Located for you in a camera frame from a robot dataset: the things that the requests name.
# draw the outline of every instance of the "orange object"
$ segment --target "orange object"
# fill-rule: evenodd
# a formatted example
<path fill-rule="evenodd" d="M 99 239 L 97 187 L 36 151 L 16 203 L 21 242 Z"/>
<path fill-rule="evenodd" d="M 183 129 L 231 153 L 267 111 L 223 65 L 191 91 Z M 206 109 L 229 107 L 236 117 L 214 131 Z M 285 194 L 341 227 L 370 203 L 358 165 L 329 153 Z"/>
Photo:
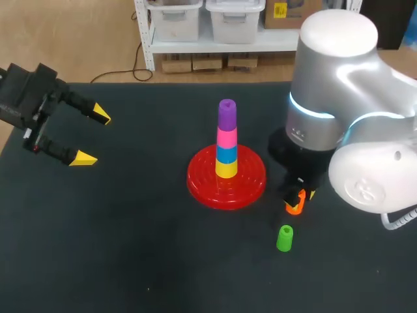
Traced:
<path fill-rule="evenodd" d="M 301 214 L 306 202 L 306 191 L 302 189 L 298 193 L 298 197 L 300 198 L 300 202 L 295 207 L 291 207 L 287 202 L 285 202 L 285 210 L 287 210 L 287 212 L 291 215 Z"/>

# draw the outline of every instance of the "yellow ring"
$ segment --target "yellow ring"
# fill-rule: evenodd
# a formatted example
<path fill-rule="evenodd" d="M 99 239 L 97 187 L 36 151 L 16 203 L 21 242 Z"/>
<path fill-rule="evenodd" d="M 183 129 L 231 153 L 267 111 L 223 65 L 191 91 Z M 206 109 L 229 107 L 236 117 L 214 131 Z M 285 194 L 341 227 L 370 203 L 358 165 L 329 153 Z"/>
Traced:
<path fill-rule="evenodd" d="M 237 174 L 237 160 L 230 164 L 224 164 L 216 159 L 216 174 L 221 178 L 232 178 Z"/>

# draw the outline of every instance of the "shelf leg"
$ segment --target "shelf leg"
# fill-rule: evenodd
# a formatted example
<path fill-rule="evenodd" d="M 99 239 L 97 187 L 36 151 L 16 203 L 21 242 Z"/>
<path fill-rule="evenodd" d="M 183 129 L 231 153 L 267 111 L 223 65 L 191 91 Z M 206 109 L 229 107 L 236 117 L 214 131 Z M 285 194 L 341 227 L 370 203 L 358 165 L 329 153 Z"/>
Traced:
<path fill-rule="evenodd" d="M 154 29 L 151 26 L 149 29 L 148 10 L 145 7 L 144 0 L 134 0 L 136 7 L 137 24 L 142 40 L 143 56 L 145 58 L 146 68 L 148 70 L 155 70 L 154 56 L 151 52 L 151 43 L 154 35 Z"/>

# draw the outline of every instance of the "red base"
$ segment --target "red base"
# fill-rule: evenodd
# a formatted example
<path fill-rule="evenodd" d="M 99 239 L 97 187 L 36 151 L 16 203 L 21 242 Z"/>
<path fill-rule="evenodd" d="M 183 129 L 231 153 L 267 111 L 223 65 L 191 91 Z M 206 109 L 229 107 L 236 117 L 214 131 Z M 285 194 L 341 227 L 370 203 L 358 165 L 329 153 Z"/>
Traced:
<path fill-rule="evenodd" d="M 237 153 L 237 175 L 229 179 L 216 175 L 216 145 L 204 148 L 191 159 L 187 187 L 195 199 L 214 209 L 237 210 L 262 195 L 266 170 L 261 158 L 244 145 L 238 145 Z"/>

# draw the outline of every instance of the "yellow label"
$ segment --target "yellow label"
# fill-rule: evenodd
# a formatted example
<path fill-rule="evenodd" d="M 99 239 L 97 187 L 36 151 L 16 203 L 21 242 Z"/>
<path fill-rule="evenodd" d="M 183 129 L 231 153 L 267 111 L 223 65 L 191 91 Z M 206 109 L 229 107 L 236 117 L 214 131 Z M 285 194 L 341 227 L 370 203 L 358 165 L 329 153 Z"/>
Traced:
<path fill-rule="evenodd" d="M 274 3 L 274 18 L 286 18 L 287 5 L 287 3 Z"/>

